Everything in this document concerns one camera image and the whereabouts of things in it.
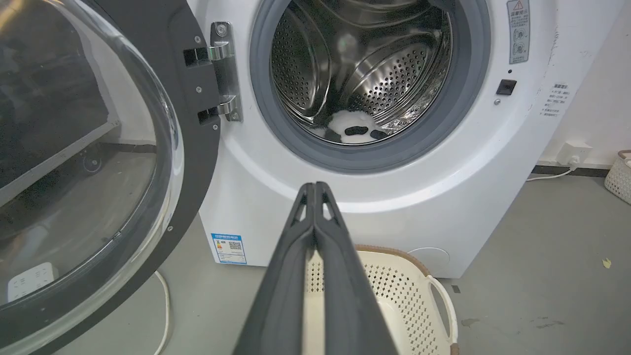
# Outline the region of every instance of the black and white stuffed animal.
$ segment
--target black and white stuffed animal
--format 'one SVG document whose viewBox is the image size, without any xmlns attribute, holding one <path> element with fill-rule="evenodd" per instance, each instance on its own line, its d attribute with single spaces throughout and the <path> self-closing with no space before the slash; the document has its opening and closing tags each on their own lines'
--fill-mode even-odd
<svg viewBox="0 0 631 355">
<path fill-rule="evenodd" d="M 346 110 L 334 113 L 326 128 L 313 128 L 311 132 L 326 140 L 346 144 L 370 143 L 388 136 L 367 113 Z"/>
</svg>

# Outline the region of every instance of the metal hinge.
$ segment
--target metal hinge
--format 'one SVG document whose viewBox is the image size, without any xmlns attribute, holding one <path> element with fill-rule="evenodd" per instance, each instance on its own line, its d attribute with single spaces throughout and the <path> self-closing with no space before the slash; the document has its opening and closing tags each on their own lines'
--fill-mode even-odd
<svg viewBox="0 0 631 355">
<path fill-rule="evenodd" d="M 237 59 L 234 51 L 232 25 L 229 22 L 213 22 L 210 28 L 208 59 L 215 66 L 220 102 L 216 113 L 225 115 L 228 121 L 242 122 L 239 100 Z"/>
</svg>

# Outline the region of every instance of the washing machine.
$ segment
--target washing machine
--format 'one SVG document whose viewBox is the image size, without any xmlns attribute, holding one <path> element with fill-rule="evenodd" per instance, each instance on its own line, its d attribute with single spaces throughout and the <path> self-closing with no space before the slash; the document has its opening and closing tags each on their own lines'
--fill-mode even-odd
<svg viewBox="0 0 631 355">
<path fill-rule="evenodd" d="M 116 309 L 199 214 L 265 266 L 297 191 L 460 277 L 623 0 L 7 0 L 0 354 Z"/>
</svg>

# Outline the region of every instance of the white cable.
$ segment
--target white cable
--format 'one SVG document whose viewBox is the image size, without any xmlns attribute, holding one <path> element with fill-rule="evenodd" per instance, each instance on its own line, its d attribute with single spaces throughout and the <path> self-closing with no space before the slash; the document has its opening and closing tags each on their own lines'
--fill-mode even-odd
<svg viewBox="0 0 631 355">
<path fill-rule="evenodd" d="M 537 177 L 537 178 L 536 178 L 536 177 L 532 177 L 531 179 L 526 179 L 526 181 L 535 181 L 535 180 L 554 179 L 554 178 L 557 178 L 557 177 L 558 177 L 558 178 L 560 178 L 561 176 L 567 175 L 567 174 L 571 173 L 572 171 L 574 171 L 574 170 L 570 169 L 570 170 L 568 170 L 568 171 L 564 172 L 563 174 L 559 174 L 559 175 L 553 175 L 553 176 L 540 176 L 540 177 Z"/>
<path fill-rule="evenodd" d="M 164 301 L 165 301 L 164 302 L 164 305 L 165 305 L 164 334 L 162 334 L 162 340 L 160 341 L 160 345 L 158 346 L 158 349 L 156 349 L 156 352 L 153 353 L 153 355 L 160 355 L 165 345 L 167 345 L 168 332 L 171 328 L 171 319 L 170 319 L 171 318 L 170 316 L 171 315 L 171 297 L 168 294 L 167 281 L 164 279 L 164 277 L 162 277 L 162 274 L 158 270 L 156 270 L 154 272 L 154 275 L 156 275 L 156 277 L 162 284 L 162 288 L 164 289 Z"/>
</svg>

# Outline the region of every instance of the qr code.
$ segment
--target qr code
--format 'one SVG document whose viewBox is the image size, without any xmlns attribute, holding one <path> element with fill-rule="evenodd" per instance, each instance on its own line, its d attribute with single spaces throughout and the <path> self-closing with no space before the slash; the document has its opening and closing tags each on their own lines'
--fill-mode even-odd
<svg viewBox="0 0 631 355">
<path fill-rule="evenodd" d="M 229 241 L 230 249 L 241 250 L 241 243 L 236 241 Z"/>
</svg>

